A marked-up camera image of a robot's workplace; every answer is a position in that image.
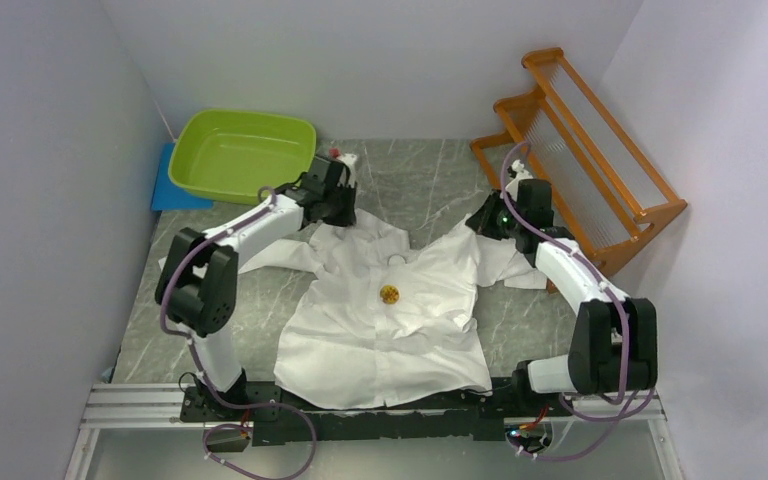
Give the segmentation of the white button-up shirt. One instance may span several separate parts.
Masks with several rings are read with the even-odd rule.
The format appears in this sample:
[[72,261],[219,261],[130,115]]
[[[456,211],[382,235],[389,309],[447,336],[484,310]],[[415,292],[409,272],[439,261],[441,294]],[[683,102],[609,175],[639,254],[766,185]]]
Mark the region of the white button-up shirt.
[[[389,266],[394,254],[406,264]],[[274,380],[334,410],[391,407],[456,390],[489,394],[474,317],[479,290],[497,283],[541,289],[547,282],[510,240],[487,239],[459,223],[414,250],[406,231],[366,211],[351,227],[322,225],[308,241],[279,240],[238,276],[264,267],[313,275],[279,336]],[[383,285],[398,288],[397,303],[381,301]]]

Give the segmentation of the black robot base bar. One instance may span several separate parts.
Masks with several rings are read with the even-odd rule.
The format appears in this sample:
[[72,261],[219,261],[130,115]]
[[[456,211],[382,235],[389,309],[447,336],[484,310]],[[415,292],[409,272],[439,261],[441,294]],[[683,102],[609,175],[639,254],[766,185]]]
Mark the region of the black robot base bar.
[[434,394],[397,407],[361,410],[326,410],[278,387],[272,381],[250,381],[247,400],[262,409],[233,410],[220,405],[201,385],[189,386],[179,419],[188,424],[240,423],[247,420],[256,446],[278,446],[311,439],[298,415],[278,409],[291,405],[309,417],[317,439],[356,441],[467,437],[474,441],[502,440],[522,424],[544,426],[550,420],[569,420],[556,395],[519,394],[508,377],[494,377],[489,396],[463,390]]

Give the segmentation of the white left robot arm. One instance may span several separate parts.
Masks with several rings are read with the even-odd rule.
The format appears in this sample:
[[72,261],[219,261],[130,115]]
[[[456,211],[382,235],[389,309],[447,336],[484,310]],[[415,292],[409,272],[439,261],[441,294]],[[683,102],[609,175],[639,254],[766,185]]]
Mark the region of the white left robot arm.
[[252,210],[206,231],[174,236],[155,290],[161,330],[185,340],[205,386],[207,407],[223,420],[246,406],[247,375],[236,357],[229,325],[239,269],[256,254],[310,224],[356,222],[359,158],[331,151],[314,156],[295,180],[263,187]]

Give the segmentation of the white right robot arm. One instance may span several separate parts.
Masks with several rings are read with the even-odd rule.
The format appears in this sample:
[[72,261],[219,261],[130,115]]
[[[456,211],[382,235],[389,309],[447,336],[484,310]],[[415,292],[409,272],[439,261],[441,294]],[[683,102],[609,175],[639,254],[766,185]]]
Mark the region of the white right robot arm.
[[655,306],[615,287],[574,235],[555,224],[549,182],[519,180],[514,195],[494,190],[465,224],[481,237],[512,241],[517,255],[547,277],[576,315],[567,354],[517,366],[509,391],[515,410],[535,414],[549,394],[623,396],[656,385]]

